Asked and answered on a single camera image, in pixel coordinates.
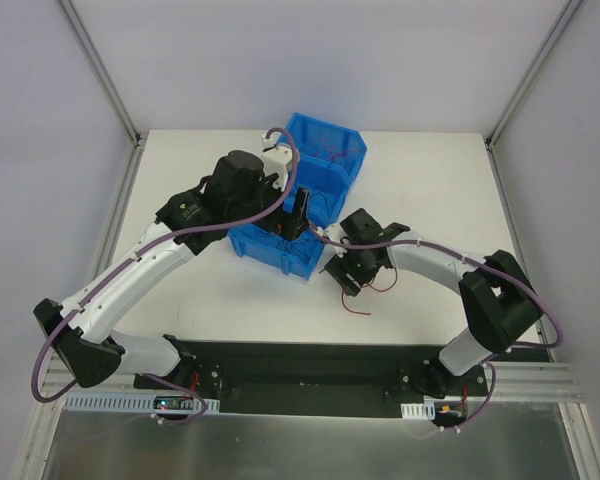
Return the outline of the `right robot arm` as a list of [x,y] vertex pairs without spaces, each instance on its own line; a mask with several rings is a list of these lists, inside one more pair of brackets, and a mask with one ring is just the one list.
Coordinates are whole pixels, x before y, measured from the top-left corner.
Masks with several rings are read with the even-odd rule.
[[461,254],[404,224],[383,227],[364,209],[316,234],[334,247],[325,269],[349,296],[357,296],[380,269],[393,269],[460,297],[466,327],[410,376],[411,387],[424,396],[442,399],[456,392],[471,368],[512,348],[542,316],[529,280],[507,251]]

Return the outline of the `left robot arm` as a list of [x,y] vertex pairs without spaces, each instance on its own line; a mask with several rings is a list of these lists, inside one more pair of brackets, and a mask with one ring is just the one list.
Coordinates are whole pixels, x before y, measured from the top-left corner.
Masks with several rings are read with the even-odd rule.
[[291,211],[283,202],[298,165],[297,151],[287,145],[266,147],[260,156],[229,152],[197,186],[171,196],[135,245],[82,291],[61,302],[42,300],[34,316],[74,383],[90,388],[131,373],[184,387],[194,360],[175,336],[122,334],[116,325],[163,278],[232,228],[255,224],[297,239],[308,228],[308,193],[296,192]]

